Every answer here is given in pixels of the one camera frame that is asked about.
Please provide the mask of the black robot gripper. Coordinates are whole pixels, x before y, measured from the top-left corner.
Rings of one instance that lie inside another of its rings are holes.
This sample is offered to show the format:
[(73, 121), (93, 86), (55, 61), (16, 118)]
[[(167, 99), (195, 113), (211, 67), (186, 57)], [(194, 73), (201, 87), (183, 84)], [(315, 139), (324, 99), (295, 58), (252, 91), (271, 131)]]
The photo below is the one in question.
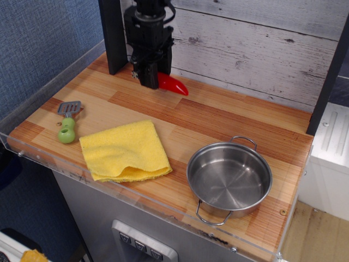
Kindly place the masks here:
[(158, 71), (171, 74), (173, 28), (166, 24), (175, 16), (166, 18), (165, 5), (133, 5), (124, 12), (127, 44), (132, 49), (130, 62), (132, 76), (142, 86), (159, 88)]

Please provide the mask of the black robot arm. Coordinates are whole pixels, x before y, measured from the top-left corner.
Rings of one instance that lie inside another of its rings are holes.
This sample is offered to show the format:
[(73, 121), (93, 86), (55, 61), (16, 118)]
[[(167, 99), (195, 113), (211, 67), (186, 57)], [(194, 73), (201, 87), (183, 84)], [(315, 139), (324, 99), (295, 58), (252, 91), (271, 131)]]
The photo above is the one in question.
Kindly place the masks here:
[(136, 1), (124, 12), (127, 44), (132, 47), (132, 75), (142, 86), (158, 89), (158, 74), (170, 75), (173, 27), (176, 15), (170, 1)]

